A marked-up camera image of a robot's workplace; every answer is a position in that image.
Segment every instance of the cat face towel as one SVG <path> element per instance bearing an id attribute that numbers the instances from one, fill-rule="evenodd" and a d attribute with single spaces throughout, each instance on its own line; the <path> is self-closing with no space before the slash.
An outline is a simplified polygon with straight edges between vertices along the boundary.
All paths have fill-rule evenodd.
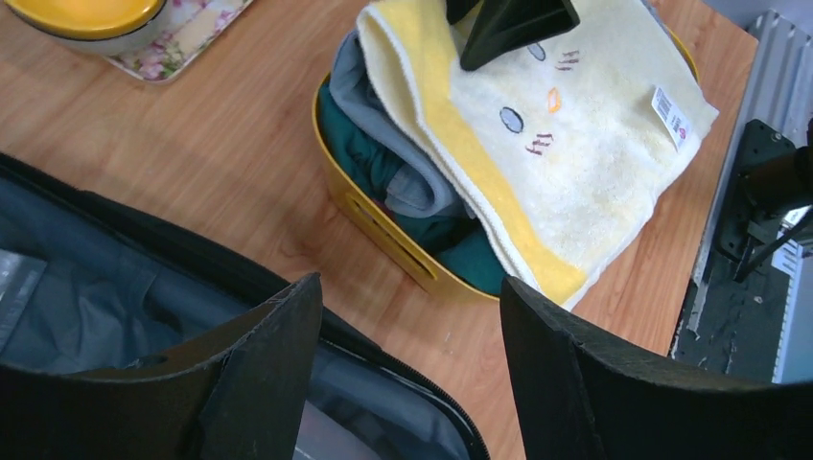
<path id="1" fill-rule="evenodd" d="M 458 57 L 478 9 L 450 27 L 445 0 L 382 0 L 357 20 L 394 122 L 472 207 L 505 270 L 568 310 L 717 116 L 639 0 L 572 4 L 571 32 L 474 72 Z"/>

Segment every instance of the bowl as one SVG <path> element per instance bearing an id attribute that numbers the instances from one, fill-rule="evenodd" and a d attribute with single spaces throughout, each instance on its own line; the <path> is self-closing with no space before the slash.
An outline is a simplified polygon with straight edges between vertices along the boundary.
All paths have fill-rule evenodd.
<path id="1" fill-rule="evenodd" d="M 28 25 L 62 45 L 115 56 L 154 42 L 170 21 L 169 0 L 5 0 Z"/>

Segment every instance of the yellow bin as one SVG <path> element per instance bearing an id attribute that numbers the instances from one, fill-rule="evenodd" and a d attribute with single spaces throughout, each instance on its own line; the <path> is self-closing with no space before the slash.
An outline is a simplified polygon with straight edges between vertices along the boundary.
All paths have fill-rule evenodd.
<path id="1" fill-rule="evenodd" d="M 695 80 L 698 80 L 697 66 L 681 40 L 669 31 L 672 40 L 680 50 L 691 69 Z M 328 180 L 331 197 L 341 211 L 352 220 L 384 253 L 411 276 L 418 285 L 432 296 L 445 301 L 474 302 L 497 300 L 497 297 L 469 286 L 465 281 L 439 264 L 421 246 L 413 241 L 396 225 L 373 200 L 353 182 L 338 165 L 333 155 L 325 146 L 321 135 L 318 114 L 318 89 L 314 94 L 312 122 L 314 132 L 322 147 L 322 168 Z"/>

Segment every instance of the wooden table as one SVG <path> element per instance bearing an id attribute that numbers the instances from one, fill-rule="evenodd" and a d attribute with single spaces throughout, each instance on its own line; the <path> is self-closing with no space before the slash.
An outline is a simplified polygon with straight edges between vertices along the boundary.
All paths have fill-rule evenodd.
<path id="1" fill-rule="evenodd" d="M 0 150 L 169 219 L 288 277 L 446 388 L 495 459 L 523 457 L 497 306 L 430 299 L 329 201 L 313 92 L 365 0 L 255 2 L 169 86 L 77 56 L 0 9 Z M 575 312 L 665 353 L 755 40 L 699 0 L 656 2 L 720 109 L 698 157 Z"/>

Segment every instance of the green fabric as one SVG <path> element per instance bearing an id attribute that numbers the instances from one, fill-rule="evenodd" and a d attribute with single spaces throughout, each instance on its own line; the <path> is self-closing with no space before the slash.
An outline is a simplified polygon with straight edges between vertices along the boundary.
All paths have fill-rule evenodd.
<path id="1" fill-rule="evenodd" d="M 344 172 L 367 196 L 383 202 L 386 186 L 404 160 L 350 121 L 334 102 L 327 84 L 319 88 L 319 126 L 325 145 Z M 479 222 L 470 218 L 389 215 L 450 272 L 483 292 L 499 294 L 505 270 Z"/>

